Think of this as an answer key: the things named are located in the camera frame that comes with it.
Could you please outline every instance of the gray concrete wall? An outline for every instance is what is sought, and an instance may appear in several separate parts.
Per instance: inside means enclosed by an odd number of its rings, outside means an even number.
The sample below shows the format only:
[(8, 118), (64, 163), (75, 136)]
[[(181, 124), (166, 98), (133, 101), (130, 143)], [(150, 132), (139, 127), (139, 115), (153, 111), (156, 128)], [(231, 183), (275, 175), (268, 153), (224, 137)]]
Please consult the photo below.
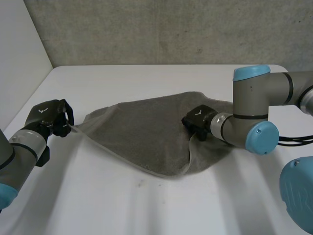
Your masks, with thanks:
[(312, 0), (24, 0), (54, 67), (278, 64), (313, 70)]

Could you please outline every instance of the cloth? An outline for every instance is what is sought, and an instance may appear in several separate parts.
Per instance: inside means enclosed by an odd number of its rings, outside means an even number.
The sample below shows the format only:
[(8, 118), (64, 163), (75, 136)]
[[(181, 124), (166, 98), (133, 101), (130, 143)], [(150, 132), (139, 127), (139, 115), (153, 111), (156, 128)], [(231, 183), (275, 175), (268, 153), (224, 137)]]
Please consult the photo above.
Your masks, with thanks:
[(186, 92), (102, 108), (73, 128), (120, 159), (156, 176), (197, 173), (231, 151), (231, 146), (211, 134), (200, 142), (182, 125), (187, 112), (201, 104), (232, 113), (230, 102)]

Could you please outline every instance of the light blue joint cap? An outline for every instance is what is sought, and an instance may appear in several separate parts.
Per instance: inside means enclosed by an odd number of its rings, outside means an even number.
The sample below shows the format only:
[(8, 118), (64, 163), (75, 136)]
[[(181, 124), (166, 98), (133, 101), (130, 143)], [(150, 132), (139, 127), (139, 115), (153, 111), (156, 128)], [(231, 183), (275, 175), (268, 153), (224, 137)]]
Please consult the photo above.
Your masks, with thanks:
[(7, 208), (18, 194), (19, 192), (15, 188), (0, 184), (0, 210)]
[(277, 127), (270, 121), (262, 121), (249, 131), (246, 137), (246, 150), (260, 155), (274, 150), (279, 140)]
[(279, 189), (287, 212), (304, 231), (313, 234), (313, 157), (287, 163), (279, 177)]
[(242, 67), (234, 70), (233, 81), (236, 82), (257, 77), (269, 72), (270, 68), (268, 65), (253, 65), (248, 67)]

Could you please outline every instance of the white table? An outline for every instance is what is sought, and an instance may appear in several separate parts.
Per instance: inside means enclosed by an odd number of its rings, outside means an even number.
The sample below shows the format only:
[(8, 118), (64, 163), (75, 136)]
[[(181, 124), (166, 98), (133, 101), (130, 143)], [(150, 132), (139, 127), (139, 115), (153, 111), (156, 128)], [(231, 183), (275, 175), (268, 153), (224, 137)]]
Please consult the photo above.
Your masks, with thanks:
[[(76, 124), (118, 102), (200, 91), (232, 100), (238, 65), (65, 66), (54, 69), (5, 130), (11, 137), (30, 109), (65, 98)], [(286, 71), (271, 66), (272, 72)], [(296, 107), (270, 108), (284, 136), (311, 135), (312, 118)], [(71, 133), (50, 137), (51, 160), (36, 167), (0, 215), (0, 234), (301, 235), (279, 195), (279, 175), (313, 145), (277, 147), (266, 156), (235, 149), (208, 170), (181, 179), (157, 178)]]

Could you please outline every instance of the robotic arm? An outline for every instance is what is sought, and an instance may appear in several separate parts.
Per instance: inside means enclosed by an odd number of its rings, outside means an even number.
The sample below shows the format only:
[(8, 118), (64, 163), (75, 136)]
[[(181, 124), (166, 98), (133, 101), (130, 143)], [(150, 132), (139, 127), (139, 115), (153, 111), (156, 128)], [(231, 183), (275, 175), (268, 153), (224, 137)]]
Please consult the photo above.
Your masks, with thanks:
[(313, 71), (270, 73), (267, 65), (236, 69), (233, 114), (217, 114), (211, 132), (234, 146), (267, 154), (279, 141), (276, 126), (268, 121), (268, 107), (278, 105), (296, 105), (313, 115)]
[[(268, 121), (268, 107), (278, 105), (296, 105), (302, 112), (313, 116), (313, 71), (270, 73), (267, 65), (236, 69), (233, 114), (218, 113), (202, 105), (190, 111), (182, 123), (201, 141), (211, 133), (229, 144), (260, 155), (271, 152), (280, 139), (311, 140), (293, 146), (313, 143), (313, 136), (279, 137), (276, 126)], [(289, 216), (301, 229), (313, 234), (313, 156), (297, 158), (286, 164), (279, 187)]]
[(10, 140), (0, 130), (0, 211), (12, 203), (34, 166), (49, 161), (47, 139), (70, 133), (67, 122), (74, 125), (72, 108), (64, 99), (52, 100), (34, 106), (25, 127)]

